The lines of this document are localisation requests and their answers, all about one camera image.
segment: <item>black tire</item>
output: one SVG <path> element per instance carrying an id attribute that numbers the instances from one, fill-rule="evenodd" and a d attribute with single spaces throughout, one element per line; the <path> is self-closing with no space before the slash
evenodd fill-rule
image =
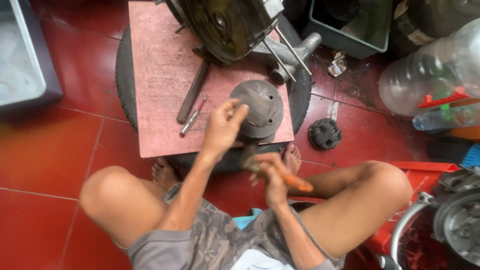
<path id="1" fill-rule="evenodd" d="M 284 16 L 278 18 L 278 28 L 291 45 L 296 46 L 301 42 L 297 32 Z M 135 103 L 135 83 L 133 78 L 133 60 L 132 60 L 132 40 L 130 38 L 130 27 L 125 30 L 117 52 L 116 64 L 116 83 L 120 103 L 123 111 L 132 127 L 138 131 L 137 108 Z M 290 113 L 292 117 L 293 133 L 296 134 L 310 104 L 310 91 L 312 90 L 312 79 L 304 70 L 299 68 L 295 74 L 295 83 L 289 80 L 287 82 L 288 101 L 290 103 Z M 288 143 L 276 143 L 265 146 L 259 146 L 259 153 L 280 152 Z M 167 159 L 176 165 L 191 167 L 197 153 L 181 154 L 168 156 Z M 230 150 L 223 159 L 215 166 L 215 172 L 235 172 L 239 170 L 241 148 Z"/>

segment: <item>pink wooden board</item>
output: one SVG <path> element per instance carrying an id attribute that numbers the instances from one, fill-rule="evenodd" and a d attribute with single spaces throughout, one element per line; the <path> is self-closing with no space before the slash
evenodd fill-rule
<path id="1" fill-rule="evenodd" d="M 164 3 L 155 6 L 153 2 L 130 1 L 129 12 L 142 158 L 200 151 L 208 115 L 228 99 L 233 88 L 252 79 L 273 84 L 265 65 L 250 59 L 230 68 L 210 65 L 192 110 L 205 95 L 208 97 L 190 131 L 181 138 L 183 125 L 177 122 L 177 114 L 202 63 L 192 52 L 192 47 L 200 41 L 190 29 L 174 34 L 180 25 Z M 287 87 L 277 86 L 277 89 L 283 99 L 284 118 L 274 142 L 292 141 Z"/>

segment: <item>person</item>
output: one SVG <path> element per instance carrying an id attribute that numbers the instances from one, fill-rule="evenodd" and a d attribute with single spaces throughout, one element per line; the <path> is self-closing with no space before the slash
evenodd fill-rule
<path id="1" fill-rule="evenodd" d="M 80 205 L 130 257 L 136 270 L 330 270 L 343 267 L 351 251 L 412 197 L 405 174 L 367 161 L 305 178 L 310 193 L 288 189 L 279 172 L 296 174 L 297 147 L 256 156 L 270 209 L 240 230 L 226 213 L 202 199 L 214 165 L 234 143 L 248 106 L 229 99 L 216 108 L 202 150 L 180 182 L 159 158 L 154 181 L 111 166 L 85 181 Z M 288 196 L 325 199 L 319 204 Z"/>

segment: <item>plastic crate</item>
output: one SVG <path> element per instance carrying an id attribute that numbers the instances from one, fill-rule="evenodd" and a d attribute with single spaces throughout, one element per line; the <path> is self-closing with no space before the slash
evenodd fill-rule
<path id="1" fill-rule="evenodd" d="M 0 111 L 62 97 L 40 22 L 24 0 L 0 1 Z"/>
<path id="2" fill-rule="evenodd" d="M 315 0 L 312 0 L 309 20 L 302 32 L 304 38 L 313 32 L 319 33 L 322 36 L 322 45 L 346 51 L 347 55 L 356 59 L 364 59 L 387 50 L 392 0 L 384 0 L 371 12 L 360 10 L 359 15 L 342 28 L 345 32 L 315 20 L 312 15 L 314 5 Z"/>

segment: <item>water bottle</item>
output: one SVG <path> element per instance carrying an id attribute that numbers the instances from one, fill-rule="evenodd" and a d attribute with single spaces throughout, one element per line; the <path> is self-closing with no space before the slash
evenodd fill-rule
<path id="1" fill-rule="evenodd" d="M 431 110 L 418 108 L 426 95 L 437 100 L 459 88 L 480 97 L 480 19 L 391 63 L 379 80 L 384 104 L 405 116 Z"/>
<path id="2" fill-rule="evenodd" d="M 480 103 L 437 110 L 417 115 L 412 124 L 417 130 L 480 125 Z"/>

